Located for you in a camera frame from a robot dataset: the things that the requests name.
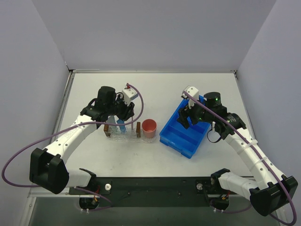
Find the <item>blue toothpaste tube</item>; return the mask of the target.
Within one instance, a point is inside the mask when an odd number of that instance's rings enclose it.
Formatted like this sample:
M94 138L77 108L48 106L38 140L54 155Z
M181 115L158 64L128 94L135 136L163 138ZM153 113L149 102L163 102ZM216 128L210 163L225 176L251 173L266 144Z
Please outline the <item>blue toothpaste tube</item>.
M125 127L124 123L125 122L121 119L117 120L117 124L119 124L119 129L120 129L121 134L124 134L126 132L126 127Z

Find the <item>blue plastic compartment bin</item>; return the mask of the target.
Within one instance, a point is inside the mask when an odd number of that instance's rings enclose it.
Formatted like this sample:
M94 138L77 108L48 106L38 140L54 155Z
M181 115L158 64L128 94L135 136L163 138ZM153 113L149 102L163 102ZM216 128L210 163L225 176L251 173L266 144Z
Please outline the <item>blue plastic compartment bin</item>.
M185 107L187 104L188 100L182 100L159 135L161 143L190 159L198 150L210 124L207 122L198 122L198 124L192 125L191 120L188 119L190 127L185 129L177 119L179 117L179 109Z

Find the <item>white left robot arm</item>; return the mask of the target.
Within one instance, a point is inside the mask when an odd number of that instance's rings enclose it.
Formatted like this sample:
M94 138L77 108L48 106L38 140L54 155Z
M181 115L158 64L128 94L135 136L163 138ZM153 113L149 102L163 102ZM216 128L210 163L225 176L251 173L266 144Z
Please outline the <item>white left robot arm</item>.
M44 149L31 153L29 179L54 194L66 187L79 186L90 194L96 189L95 174L87 169L67 170L66 163L77 147L100 125L107 125L110 116L127 121L134 115L133 100L138 92L129 85L119 93L114 88L102 86L97 97L82 109L74 124Z

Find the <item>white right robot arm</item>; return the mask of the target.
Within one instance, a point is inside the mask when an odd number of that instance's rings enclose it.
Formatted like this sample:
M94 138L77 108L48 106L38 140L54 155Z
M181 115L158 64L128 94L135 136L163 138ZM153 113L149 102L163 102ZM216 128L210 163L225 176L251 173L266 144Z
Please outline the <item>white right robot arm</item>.
M297 180L275 167L259 148L257 140L252 138L243 120L222 105L220 93L209 92L200 99L195 87L187 87L182 97L188 103L179 110L178 122L186 129L199 122L209 123L212 131L234 149L253 176L249 180L228 169L221 169L211 175L212 185L246 198L262 216L290 204L296 219L292 198L298 186Z

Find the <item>white toothpaste tube green cap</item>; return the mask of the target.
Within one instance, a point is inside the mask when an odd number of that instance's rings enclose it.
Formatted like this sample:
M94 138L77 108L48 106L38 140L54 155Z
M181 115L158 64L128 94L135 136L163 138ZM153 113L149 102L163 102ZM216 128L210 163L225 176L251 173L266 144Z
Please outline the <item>white toothpaste tube green cap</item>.
M114 116L110 116L108 118L108 120L106 121L106 123L109 124L109 128L111 129L111 131L113 133L117 132L117 126L116 126L116 121L115 121L115 117Z

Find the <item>pink plastic cup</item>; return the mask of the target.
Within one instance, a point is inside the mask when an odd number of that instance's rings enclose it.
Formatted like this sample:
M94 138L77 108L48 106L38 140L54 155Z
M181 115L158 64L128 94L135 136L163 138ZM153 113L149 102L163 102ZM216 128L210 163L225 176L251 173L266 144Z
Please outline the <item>pink plastic cup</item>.
M157 123L153 119L146 119L142 122L143 135L146 138L154 138L157 130Z

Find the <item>clear textured glass tray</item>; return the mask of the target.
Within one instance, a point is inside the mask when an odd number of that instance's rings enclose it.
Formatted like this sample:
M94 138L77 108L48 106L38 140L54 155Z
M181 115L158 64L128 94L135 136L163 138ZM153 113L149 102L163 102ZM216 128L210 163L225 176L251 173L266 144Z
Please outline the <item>clear textured glass tray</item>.
M121 127L105 125L103 131L109 140L116 142L151 143L157 138L156 133L154 137L147 138L143 133L142 124L139 121Z

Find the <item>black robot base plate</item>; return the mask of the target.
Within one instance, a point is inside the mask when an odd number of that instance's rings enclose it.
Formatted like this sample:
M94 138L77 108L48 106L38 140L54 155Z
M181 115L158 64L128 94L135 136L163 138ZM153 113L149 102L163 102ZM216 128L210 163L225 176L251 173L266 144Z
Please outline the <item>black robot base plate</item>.
M210 177L96 177L82 190L69 189L80 195L84 209L97 207L207 207L226 209L231 192L211 184Z

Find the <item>clear acrylic toothbrush holder rack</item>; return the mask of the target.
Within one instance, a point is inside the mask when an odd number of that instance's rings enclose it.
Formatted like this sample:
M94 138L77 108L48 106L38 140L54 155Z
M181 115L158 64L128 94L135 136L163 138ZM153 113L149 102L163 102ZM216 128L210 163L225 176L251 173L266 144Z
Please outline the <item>clear acrylic toothbrush holder rack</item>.
M141 123L139 121L126 126L105 125L103 131L108 138L136 139L142 137Z

